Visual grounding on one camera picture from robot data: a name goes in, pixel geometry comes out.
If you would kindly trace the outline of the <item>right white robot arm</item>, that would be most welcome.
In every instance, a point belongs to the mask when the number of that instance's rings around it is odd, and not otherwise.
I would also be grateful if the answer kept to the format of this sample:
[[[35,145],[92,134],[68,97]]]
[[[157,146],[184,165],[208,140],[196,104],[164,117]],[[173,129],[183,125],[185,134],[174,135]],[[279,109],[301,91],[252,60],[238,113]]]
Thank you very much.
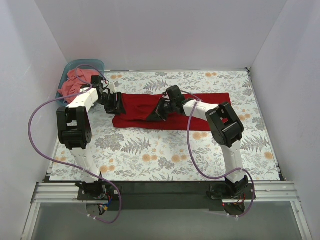
[[[177,113],[188,117],[187,146],[191,161],[200,175],[210,180],[225,179],[225,190],[232,199],[245,196],[249,184],[248,173],[243,169],[241,156],[241,139],[244,126],[228,102],[221,104],[205,103],[199,97],[185,98],[185,91],[177,85],[166,89],[152,113],[146,118],[148,122],[165,122],[169,114]],[[221,147],[225,174],[218,177],[208,176],[197,166],[190,144],[191,121],[197,118],[207,122],[216,143]]]

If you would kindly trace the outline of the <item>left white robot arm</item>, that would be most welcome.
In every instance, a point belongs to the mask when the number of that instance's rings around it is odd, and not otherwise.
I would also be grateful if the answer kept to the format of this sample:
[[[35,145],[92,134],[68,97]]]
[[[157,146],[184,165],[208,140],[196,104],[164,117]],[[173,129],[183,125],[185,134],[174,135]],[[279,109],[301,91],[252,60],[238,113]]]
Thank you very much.
[[[92,89],[88,90],[90,85],[85,84],[81,87],[83,94],[78,95],[66,107],[58,108],[56,112],[60,143],[70,150],[79,167],[84,171],[93,173],[91,175],[83,172],[81,174],[82,183],[78,187],[95,200],[104,199],[107,195],[107,189],[102,181],[97,178],[101,172],[88,147],[92,140],[88,112],[95,103],[104,106],[104,110],[108,114],[120,115],[126,112],[121,93],[104,87],[102,81],[101,76],[93,75],[91,77]]]

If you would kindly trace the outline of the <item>dark red t shirt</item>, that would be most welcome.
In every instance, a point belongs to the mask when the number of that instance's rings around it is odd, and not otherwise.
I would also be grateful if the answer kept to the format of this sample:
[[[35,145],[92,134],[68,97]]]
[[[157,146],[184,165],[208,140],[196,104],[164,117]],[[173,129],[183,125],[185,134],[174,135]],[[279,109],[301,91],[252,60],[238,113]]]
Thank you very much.
[[[209,104],[231,104],[230,95],[224,93],[196,93],[197,97]],[[186,131],[188,117],[179,113],[170,113],[166,121],[147,121],[147,117],[156,108],[161,94],[126,94],[122,93],[122,102],[126,114],[115,115],[112,124],[115,128],[142,128],[150,130],[178,130]],[[190,123],[191,131],[210,131],[207,121],[192,117]]]

